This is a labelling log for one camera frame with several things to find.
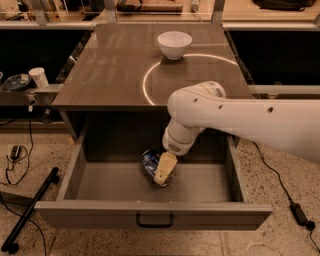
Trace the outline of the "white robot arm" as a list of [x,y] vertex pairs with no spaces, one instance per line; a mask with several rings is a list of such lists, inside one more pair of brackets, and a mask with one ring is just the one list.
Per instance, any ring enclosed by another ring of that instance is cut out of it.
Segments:
[[159,185],[207,128],[320,161],[319,100],[229,99],[220,84],[207,81],[172,93],[167,109],[171,120],[162,139],[166,152],[154,177]]

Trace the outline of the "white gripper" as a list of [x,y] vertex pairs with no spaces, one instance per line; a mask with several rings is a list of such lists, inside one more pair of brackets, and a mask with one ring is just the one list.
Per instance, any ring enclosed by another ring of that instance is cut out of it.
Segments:
[[176,156],[187,154],[198,135],[203,131],[204,128],[187,127],[174,119],[169,121],[162,138],[163,147],[168,152],[162,153],[160,156],[154,177],[157,184],[165,184],[178,162]]

